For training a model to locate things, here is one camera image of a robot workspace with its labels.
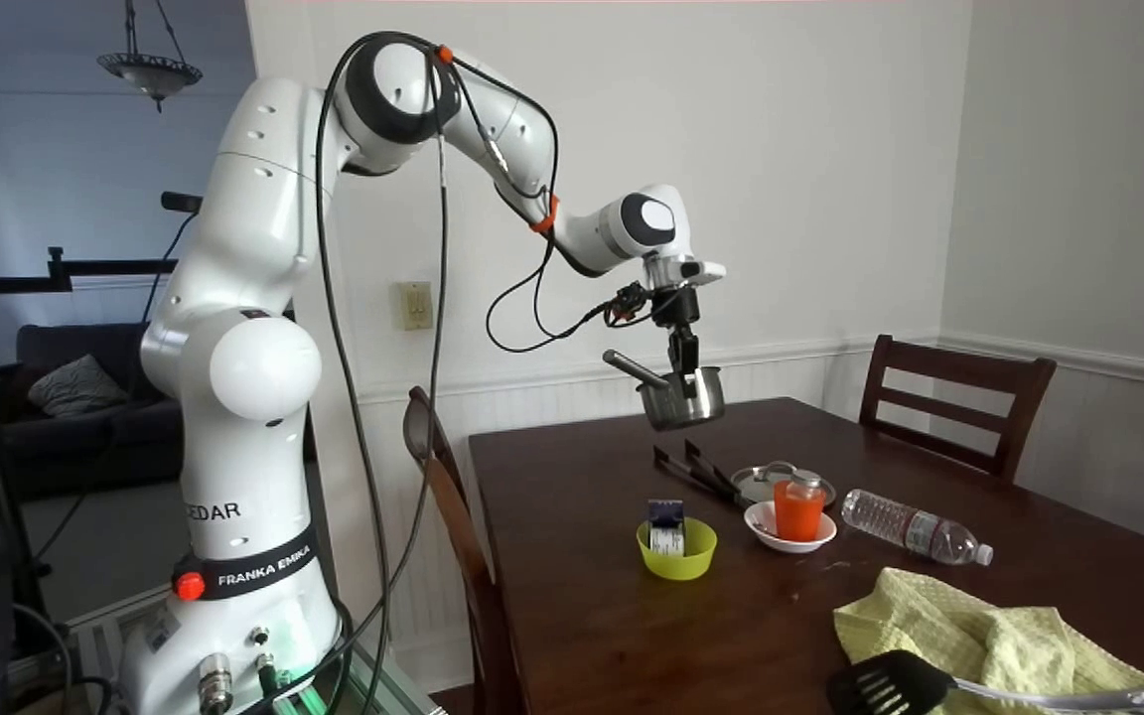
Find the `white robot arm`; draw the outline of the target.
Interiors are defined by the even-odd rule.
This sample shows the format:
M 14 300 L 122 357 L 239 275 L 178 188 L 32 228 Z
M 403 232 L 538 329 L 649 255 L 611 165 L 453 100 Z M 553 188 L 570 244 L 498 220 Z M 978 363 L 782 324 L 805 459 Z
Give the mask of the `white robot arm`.
M 692 251 L 673 188 L 570 214 L 557 121 L 408 31 L 353 39 L 327 88 L 251 83 L 141 342 L 142 374 L 182 408 L 188 555 L 165 627 L 130 657 L 130 715 L 244 715 L 305 690 L 342 647 L 301 461 L 323 350 L 292 320 L 292 300 L 320 259 L 333 182 L 345 171 L 390 175 L 431 138 L 488 171 L 571 272 L 600 279 L 641 264 L 669 329 L 669 384 L 705 395 L 689 306 L 723 272 Z

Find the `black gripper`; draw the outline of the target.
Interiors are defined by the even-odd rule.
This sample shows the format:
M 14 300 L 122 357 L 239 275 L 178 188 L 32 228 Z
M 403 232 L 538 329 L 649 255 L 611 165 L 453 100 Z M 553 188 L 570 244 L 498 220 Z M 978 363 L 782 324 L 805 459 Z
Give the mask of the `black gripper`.
M 700 369 L 700 337 L 689 329 L 681 335 L 677 328 L 692 328 L 700 320 L 700 300 L 692 285 L 682 289 L 673 289 L 673 285 L 623 285 L 616 300 L 611 300 L 611 328 L 623 329 L 623 328 L 635 328 L 651 320 L 655 328 L 673 329 L 669 335 L 669 363 L 673 363 L 673 374 L 697 374 Z

